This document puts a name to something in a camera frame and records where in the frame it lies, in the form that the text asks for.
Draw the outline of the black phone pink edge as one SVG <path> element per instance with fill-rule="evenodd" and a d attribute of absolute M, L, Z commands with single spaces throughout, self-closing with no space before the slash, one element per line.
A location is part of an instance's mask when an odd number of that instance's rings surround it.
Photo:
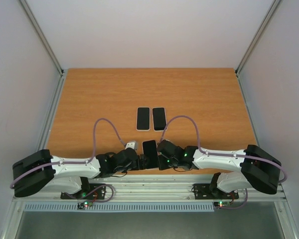
<path fill-rule="evenodd" d="M 145 169 L 158 168 L 158 153 L 156 141 L 149 140 L 142 143 L 143 155 L 145 156 Z"/>

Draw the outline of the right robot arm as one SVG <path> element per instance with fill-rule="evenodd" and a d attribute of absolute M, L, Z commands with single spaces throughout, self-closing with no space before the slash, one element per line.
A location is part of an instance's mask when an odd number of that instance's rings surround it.
<path fill-rule="evenodd" d="M 248 188 L 269 195 L 277 193 L 281 163 L 256 145 L 249 144 L 244 150 L 218 151 L 197 146 L 181 148 L 163 140 L 156 149 L 160 170 L 179 167 L 184 170 L 211 168 L 230 171 L 220 173 L 210 184 L 214 197 Z"/>

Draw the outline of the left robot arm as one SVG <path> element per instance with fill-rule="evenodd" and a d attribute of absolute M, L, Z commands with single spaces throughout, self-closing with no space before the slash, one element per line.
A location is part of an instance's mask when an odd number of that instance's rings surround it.
<path fill-rule="evenodd" d="M 51 155 L 48 149 L 42 149 L 12 166 L 13 182 L 10 188 L 14 190 L 15 197 L 22 198 L 38 193 L 54 179 L 108 178 L 119 172 L 144 170 L 148 165 L 149 158 L 138 155 L 132 148 L 86 159 L 57 157 Z"/>

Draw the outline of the black phone dark edge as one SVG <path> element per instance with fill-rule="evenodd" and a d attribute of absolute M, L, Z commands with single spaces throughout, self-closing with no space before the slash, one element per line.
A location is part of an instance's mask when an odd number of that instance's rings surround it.
<path fill-rule="evenodd" d="M 150 129 L 150 108 L 137 108 L 137 122 L 136 129 L 139 131 L 148 131 Z"/>

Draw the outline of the black phone silver edge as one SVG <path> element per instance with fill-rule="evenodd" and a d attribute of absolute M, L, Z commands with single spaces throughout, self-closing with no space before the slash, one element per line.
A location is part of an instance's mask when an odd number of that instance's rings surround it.
<path fill-rule="evenodd" d="M 162 131 L 166 127 L 165 108 L 157 107 L 152 109 L 153 127 L 155 131 Z"/>

